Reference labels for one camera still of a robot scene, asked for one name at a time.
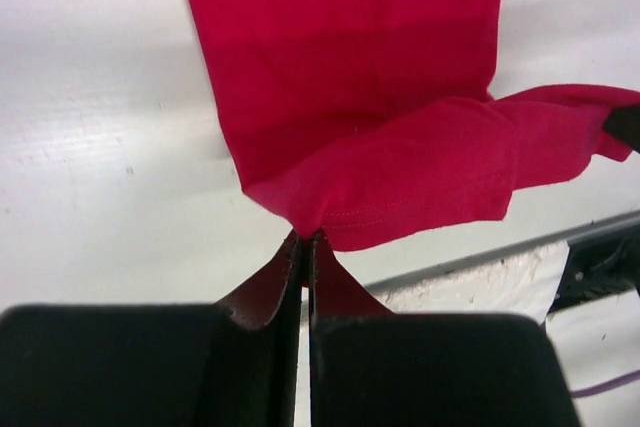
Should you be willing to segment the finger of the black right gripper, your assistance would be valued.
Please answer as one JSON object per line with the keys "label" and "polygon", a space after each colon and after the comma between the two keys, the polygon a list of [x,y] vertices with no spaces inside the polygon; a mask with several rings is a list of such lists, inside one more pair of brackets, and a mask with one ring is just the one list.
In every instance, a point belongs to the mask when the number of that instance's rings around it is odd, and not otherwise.
{"label": "finger of the black right gripper", "polygon": [[613,110],[603,124],[603,130],[633,151],[640,151],[640,105]]}

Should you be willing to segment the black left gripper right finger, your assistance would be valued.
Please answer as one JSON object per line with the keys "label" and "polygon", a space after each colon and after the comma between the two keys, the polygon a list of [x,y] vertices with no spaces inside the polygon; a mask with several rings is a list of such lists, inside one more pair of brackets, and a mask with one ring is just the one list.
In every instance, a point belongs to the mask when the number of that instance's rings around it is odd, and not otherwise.
{"label": "black left gripper right finger", "polygon": [[556,353],[532,319],[399,314],[310,242],[315,426],[576,426]]}

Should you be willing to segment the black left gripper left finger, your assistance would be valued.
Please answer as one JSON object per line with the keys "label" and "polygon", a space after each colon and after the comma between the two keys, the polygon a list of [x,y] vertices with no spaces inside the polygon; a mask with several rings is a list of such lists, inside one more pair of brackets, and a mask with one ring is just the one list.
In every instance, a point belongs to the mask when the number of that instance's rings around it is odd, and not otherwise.
{"label": "black left gripper left finger", "polygon": [[301,240],[214,303],[46,305],[1,316],[5,426],[290,426]]}

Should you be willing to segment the red t-shirt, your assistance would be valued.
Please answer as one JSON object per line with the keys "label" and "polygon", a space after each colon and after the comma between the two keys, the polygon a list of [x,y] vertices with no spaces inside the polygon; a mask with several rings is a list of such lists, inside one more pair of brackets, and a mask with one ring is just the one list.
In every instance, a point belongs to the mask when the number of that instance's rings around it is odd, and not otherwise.
{"label": "red t-shirt", "polygon": [[630,147],[636,91],[496,99],[500,0],[189,0],[243,192],[338,251],[502,219],[514,191]]}

